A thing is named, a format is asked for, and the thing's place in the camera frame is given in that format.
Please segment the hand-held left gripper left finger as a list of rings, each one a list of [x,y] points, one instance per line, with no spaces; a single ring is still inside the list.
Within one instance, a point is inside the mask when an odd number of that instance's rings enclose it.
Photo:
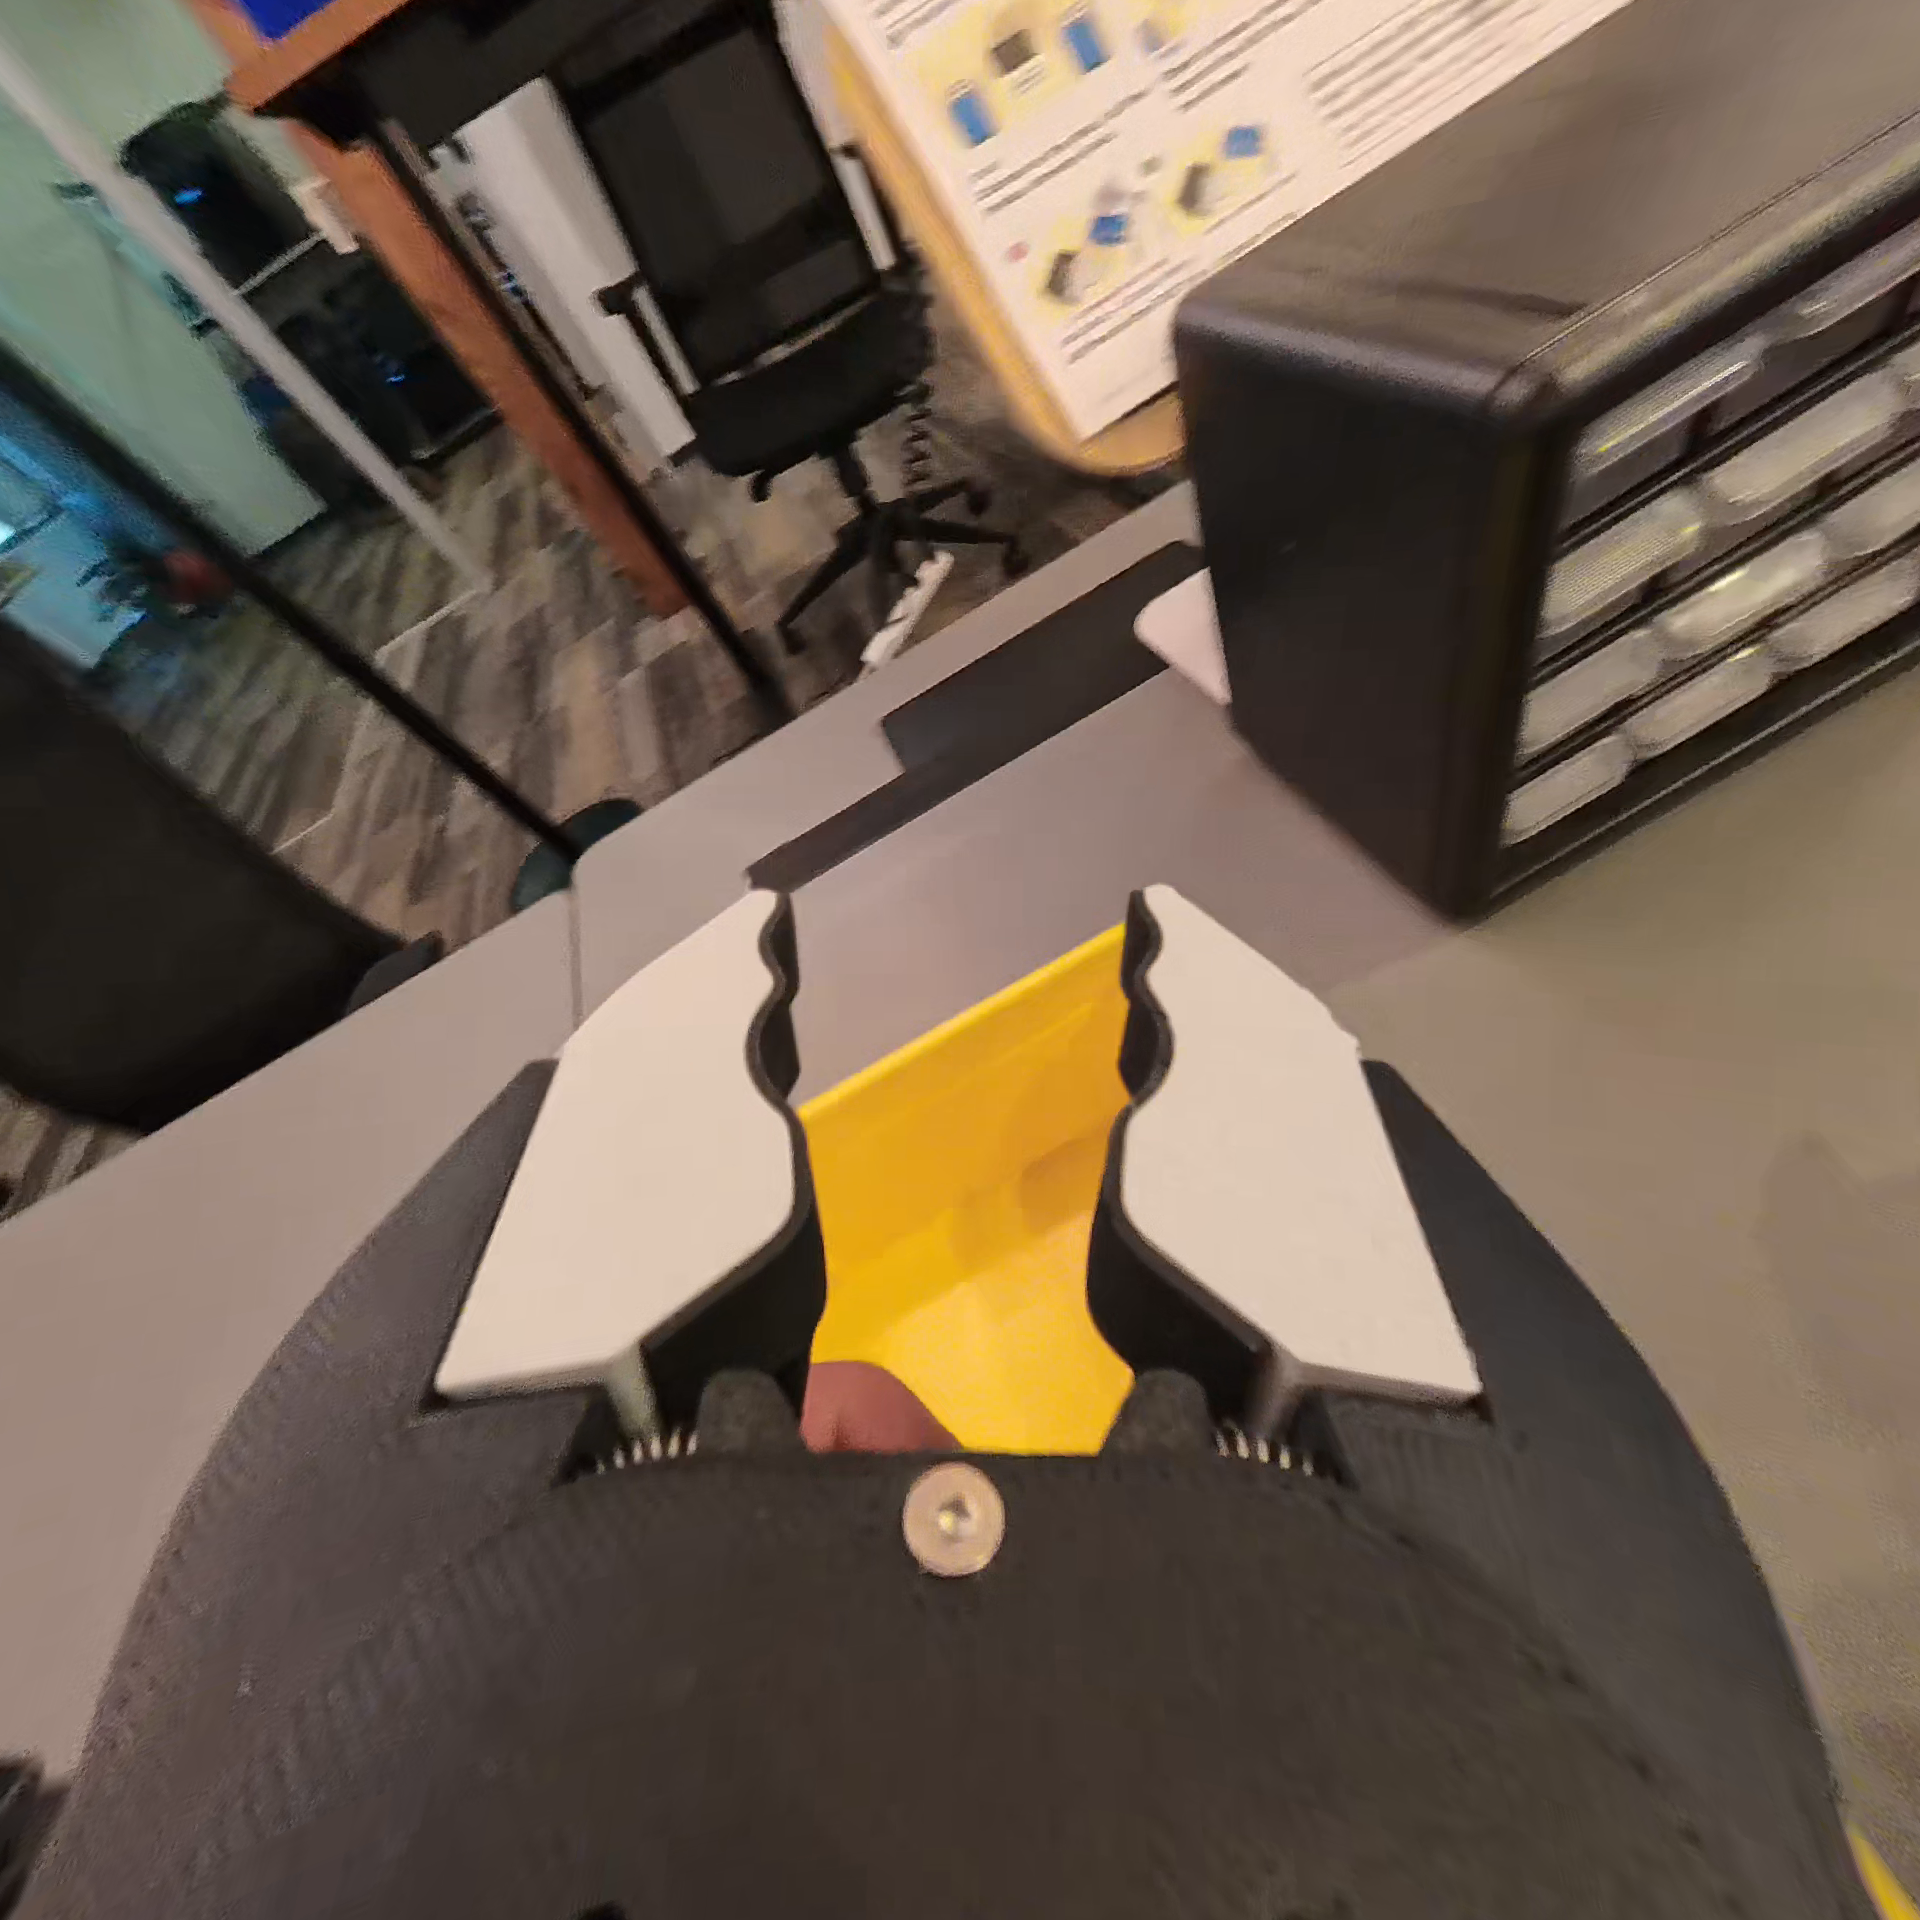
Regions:
[[[438,1372],[442,1401],[591,1388],[692,1429],[706,1386],[802,1410],[825,1234],[801,1080],[792,901],[748,891],[567,1040]]]

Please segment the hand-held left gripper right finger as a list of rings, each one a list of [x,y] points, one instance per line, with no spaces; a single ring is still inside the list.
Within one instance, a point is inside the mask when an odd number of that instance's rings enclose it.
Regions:
[[[1482,1370],[1356,1037],[1168,884],[1127,903],[1123,1104],[1088,1312],[1212,1429],[1290,1429],[1332,1395],[1458,1412]]]

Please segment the yellow plastic bin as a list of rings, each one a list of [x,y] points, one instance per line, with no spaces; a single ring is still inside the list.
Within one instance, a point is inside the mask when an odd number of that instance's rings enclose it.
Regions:
[[[1123,925],[801,1107],[828,1301],[814,1362],[894,1376],[976,1453],[1090,1456],[1134,1372],[1088,1311]]]

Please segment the black drawer cabinet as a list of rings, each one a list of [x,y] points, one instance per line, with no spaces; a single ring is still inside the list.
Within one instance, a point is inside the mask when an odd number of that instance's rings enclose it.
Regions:
[[[1254,754],[1460,923],[1916,668],[1911,610],[1500,847],[1582,431],[1916,202],[1916,72],[1874,103],[1543,66],[1226,269],[1176,340]]]

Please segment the row of clear cabinet drawers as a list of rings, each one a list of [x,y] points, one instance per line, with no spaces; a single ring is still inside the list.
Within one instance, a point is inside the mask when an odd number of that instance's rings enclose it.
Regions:
[[[1905,224],[1582,431],[1503,848],[1916,610],[1916,314]]]

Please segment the dark padded chair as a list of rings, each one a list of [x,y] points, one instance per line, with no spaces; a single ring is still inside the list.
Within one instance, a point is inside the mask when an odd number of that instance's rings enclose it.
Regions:
[[[135,1137],[447,956],[304,881],[11,620],[3,637],[3,1084]]]

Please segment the white paper sheet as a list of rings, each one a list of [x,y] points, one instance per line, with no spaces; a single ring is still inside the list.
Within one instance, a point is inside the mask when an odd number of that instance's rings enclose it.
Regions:
[[[1217,708],[1232,707],[1231,669],[1207,567],[1167,588],[1139,610],[1137,640]]]

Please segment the white power strip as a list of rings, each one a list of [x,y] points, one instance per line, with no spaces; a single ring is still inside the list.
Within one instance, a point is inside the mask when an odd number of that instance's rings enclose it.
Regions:
[[[914,578],[908,588],[902,591],[899,600],[890,608],[888,617],[879,625],[879,631],[867,640],[859,652],[859,672],[863,677],[881,669],[882,666],[891,663],[902,657],[908,642],[918,637],[918,631],[931,608],[931,603],[940,597],[943,588],[947,585],[953,571],[953,552],[938,547],[914,571]]]

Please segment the light wooden round board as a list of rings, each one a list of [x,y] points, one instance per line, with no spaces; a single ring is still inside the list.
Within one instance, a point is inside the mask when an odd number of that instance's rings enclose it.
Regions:
[[[1172,473],[1184,458],[1184,411],[1178,393],[1167,391],[1094,436],[1078,440],[1041,365],[1023,347],[990,284],[976,269],[963,233],[932,189],[894,111],[833,18],[823,25],[823,44],[833,90],[859,157],[897,215],[904,241],[913,244],[932,289],[950,303],[992,373],[1019,432],[1051,461],[1094,479],[1118,482]]]

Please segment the black office chair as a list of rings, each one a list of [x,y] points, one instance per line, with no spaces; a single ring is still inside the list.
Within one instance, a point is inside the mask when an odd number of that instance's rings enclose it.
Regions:
[[[998,548],[1023,576],[1019,535],[984,520],[992,493],[970,473],[928,479],[928,280],[888,205],[894,257],[879,263],[776,7],[626,5],[554,88],[633,260],[594,300],[678,396],[696,458],[759,506],[819,465],[850,507],[776,620],[785,649],[858,571],[879,627],[938,547]]]

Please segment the white printed poster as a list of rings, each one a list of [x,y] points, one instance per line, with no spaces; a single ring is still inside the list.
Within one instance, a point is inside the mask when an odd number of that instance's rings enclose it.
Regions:
[[[1614,11],[823,5],[1075,444],[1171,393],[1200,280]]]

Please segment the wooden desk with black frame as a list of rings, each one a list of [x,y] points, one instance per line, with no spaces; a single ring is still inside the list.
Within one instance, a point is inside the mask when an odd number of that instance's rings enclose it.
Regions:
[[[563,5],[318,5],[266,34],[249,5],[191,2],[227,66],[227,98],[279,120],[318,162],[347,227],[374,247],[418,317],[566,493],[616,571],[660,617],[692,610],[742,672],[759,715],[801,714],[630,459],[593,419],[560,354],[498,290],[486,252],[434,186],[418,137],[455,130],[540,77],[566,44]]]

